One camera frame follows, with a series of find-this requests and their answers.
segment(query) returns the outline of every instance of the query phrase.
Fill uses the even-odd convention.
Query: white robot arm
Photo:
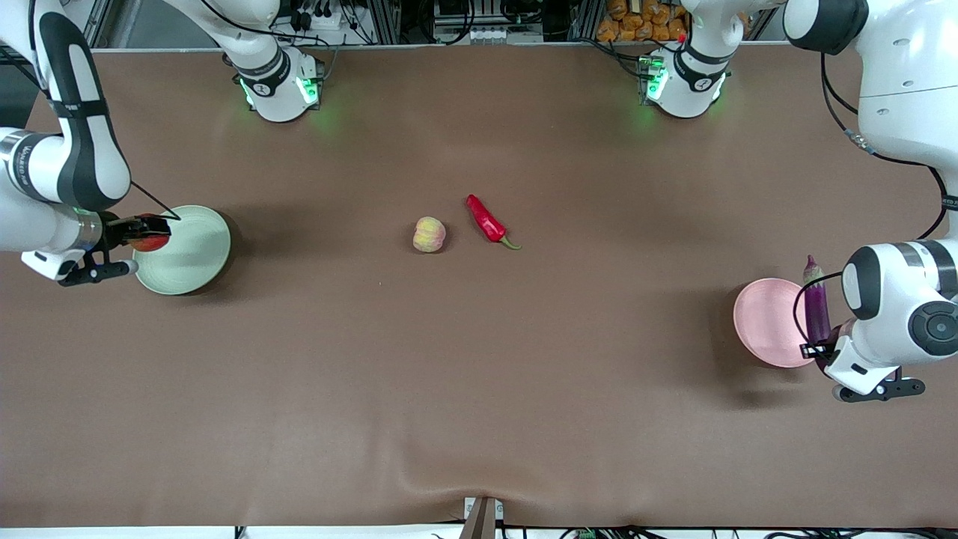
[[[851,43],[863,76],[858,125],[869,152],[940,174],[942,204],[958,209],[958,3],[937,0],[790,0],[788,39],[837,54]],[[859,394],[901,365],[958,354],[958,224],[943,240],[865,246],[842,272],[855,317],[825,373]]]
[[[692,16],[688,38],[674,48],[660,48],[662,59],[657,83],[651,84],[649,101],[679,118],[693,118],[715,99],[725,81],[726,67],[744,35],[741,12],[782,5],[786,0],[682,0]]]
[[[321,64],[280,47],[269,32],[279,0],[168,1],[223,47],[264,119],[292,120],[317,103]],[[135,264],[110,262],[109,250],[127,243],[156,248],[162,243],[145,239],[170,230],[160,218],[121,220],[106,212],[126,195],[130,172],[89,47],[58,0],[15,0],[4,8],[0,41],[33,65],[62,134],[0,128],[0,251],[22,252],[25,264],[64,285],[132,273]]]

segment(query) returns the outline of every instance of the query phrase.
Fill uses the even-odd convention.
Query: brown tabletop
[[[322,110],[270,125],[219,54],[96,56],[134,177],[226,214],[238,256],[190,297],[2,257],[0,525],[430,522],[487,494],[524,525],[958,526],[958,364],[845,405],[730,333],[742,284],[937,212],[926,171],[832,123],[817,55],[743,47],[691,121],[590,48],[340,57]],[[832,72],[854,96],[857,57]],[[412,250],[424,215],[445,252]]]

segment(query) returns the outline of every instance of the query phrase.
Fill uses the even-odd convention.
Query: pink plate
[[[780,367],[811,363],[802,357],[802,336],[795,328],[791,306],[802,287],[785,279],[749,283],[735,300],[735,331],[748,351]],[[798,302],[798,321],[805,330],[805,298]]]

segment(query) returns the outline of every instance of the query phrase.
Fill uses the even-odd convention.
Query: purple eggplant
[[[809,263],[802,272],[804,284],[825,276],[815,259],[809,255]],[[825,296],[825,283],[816,283],[805,291],[805,328],[812,344],[829,337],[832,324],[829,322],[829,301]]]

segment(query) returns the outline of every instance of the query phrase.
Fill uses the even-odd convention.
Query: chili pepper stem
[[[509,238],[507,238],[507,237],[505,237],[505,236],[503,236],[502,239],[499,240],[499,243],[502,244],[502,245],[504,245],[504,246],[506,246],[506,247],[508,247],[508,248],[510,248],[510,249],[512,249],[512,250],[520,250],[520,249],[522,248],[522,246],[514,246],[514,245],[513,245],[513,242],[510,242],[510,241],[509,241]]]

